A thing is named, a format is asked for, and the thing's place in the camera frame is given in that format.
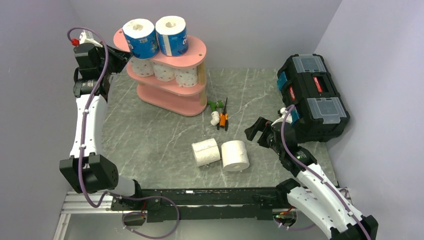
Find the plain white embossed roll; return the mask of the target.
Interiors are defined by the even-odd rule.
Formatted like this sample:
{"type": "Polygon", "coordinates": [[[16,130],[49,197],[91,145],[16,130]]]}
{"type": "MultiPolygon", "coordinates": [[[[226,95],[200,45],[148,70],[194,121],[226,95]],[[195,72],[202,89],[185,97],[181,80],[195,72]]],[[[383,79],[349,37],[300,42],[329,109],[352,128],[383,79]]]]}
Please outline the plain white embossed roll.
{"type": "Polygon", "coordinates": [[[242,171],[250,166],[246,145],[241,140],[224,142],[221,145],[221,158],[223,169],[228,172],[242,171]]]}

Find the plain white paper roll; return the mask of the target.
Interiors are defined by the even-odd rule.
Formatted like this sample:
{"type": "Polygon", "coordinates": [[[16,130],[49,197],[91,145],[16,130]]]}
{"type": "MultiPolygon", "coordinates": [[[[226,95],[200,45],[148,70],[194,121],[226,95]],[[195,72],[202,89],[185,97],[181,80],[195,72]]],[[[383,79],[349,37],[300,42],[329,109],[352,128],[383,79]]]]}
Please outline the plain white paper roll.
{"type": "Polygon", "coordinates": [[[221,159],[218,144],[214,138],[191,144],[197,167],[202,167],[221,159]]]}

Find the floral paper roll large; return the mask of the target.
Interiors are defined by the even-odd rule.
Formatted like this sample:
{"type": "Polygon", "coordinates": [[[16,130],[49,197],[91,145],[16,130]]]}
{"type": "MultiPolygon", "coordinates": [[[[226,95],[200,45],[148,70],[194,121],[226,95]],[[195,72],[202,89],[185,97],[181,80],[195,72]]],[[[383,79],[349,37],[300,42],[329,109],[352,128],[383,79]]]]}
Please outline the floral paper roll large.
{"type": "Polygon", "coordinates": [[[129,64],[132,71],[139,77],[149,77],[154,75],[153,65],[149,59],[140,59],[133,56],[129,60],[129,64]]]}

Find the pink three-tier shelf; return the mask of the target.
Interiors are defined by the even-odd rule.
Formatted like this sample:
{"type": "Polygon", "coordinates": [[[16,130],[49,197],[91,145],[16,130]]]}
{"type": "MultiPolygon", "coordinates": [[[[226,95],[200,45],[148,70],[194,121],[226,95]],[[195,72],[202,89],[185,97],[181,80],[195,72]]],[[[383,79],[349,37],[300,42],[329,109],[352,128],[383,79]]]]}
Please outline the pink three-tier shelf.
{"type": "Polygon", "coordinates": [[[195,36],[188,35],[188,51],[181,56],[167,56],[159,51],[150,60],[159,65],[185,73],[197,71],[197,84],[193,86],[179,86],[175,78],[170,81],[161,81],[155,76],[138,76],[131,64],[127,64],[127,74],[138,83],[136,92],[138,97],[151,105],[180,114],[182,116],[196,116],[201,114],[207,106],[205,57],[207,47],[195,36]]]}

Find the blue paper roll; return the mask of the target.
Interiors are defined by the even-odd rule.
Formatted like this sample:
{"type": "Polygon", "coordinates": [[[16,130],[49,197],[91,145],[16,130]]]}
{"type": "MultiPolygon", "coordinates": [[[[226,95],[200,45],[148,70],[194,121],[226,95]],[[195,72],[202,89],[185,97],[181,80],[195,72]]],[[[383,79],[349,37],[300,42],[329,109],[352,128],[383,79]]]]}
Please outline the blue paper roll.
{"type": "Polygon", "coordinates": [[[161,53],[168,57],[184,55],[189,48],[187,26],[184,18],[169,15],[155,23],[157,41],[161,53]]]}

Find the white pipe elbow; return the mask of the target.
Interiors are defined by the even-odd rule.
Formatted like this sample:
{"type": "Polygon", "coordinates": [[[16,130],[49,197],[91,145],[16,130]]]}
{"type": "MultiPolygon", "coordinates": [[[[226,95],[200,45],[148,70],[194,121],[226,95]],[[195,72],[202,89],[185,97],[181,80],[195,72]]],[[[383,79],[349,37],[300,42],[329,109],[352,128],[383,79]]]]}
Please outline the white pipe elbow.
{"type": "Polygon", "coordinates": [[[219,122],[220,122],[220,114],[219,114],[219,112],[218,112],[218,111],[213,111],[213,112],[211,113],[211,121],[210,121],[210,124],[211,124],[212,126],[216,126],[216,125],[218,125],[218,124],[219,124],[219,122]]]}

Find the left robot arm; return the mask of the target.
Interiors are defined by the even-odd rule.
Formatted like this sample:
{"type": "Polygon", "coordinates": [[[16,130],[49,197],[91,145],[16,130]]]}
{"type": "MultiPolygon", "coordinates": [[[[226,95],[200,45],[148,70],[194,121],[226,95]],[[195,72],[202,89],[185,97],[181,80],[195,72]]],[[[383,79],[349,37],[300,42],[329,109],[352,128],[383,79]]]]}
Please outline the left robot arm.
{"type": "Polygon", "coordinates": [[[73,51],[78,63],[73,75],[77,124],[69,158],[60,161],[59,170],[75,192],[108,191],[124,196],[124,204],[137,210],[144,203],[140,184],[119,175],[117,166],[104,156],[102,148],[102,129],[113,79],[132,54],[93,43],[81,43],[73,51]]]}

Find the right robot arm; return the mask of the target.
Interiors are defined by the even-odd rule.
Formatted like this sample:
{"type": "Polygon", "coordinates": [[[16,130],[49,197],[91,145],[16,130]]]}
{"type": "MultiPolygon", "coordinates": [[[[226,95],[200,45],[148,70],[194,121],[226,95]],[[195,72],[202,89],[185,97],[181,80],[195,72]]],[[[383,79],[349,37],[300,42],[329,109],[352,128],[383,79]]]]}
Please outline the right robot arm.
{"type": "Polygon", "coordinates": [[[245,129],[252,141],[261,132],[257,143],[272,149],[282,166],[293,178],[276,186],[276,203],[290,205],[307,216],[329,240],[374,240],[379,224],[372,216],[364,216],[333,185],[317,159],[301,147],[294,128],[284,119],[274,123],[263,117],[245,129]]]}

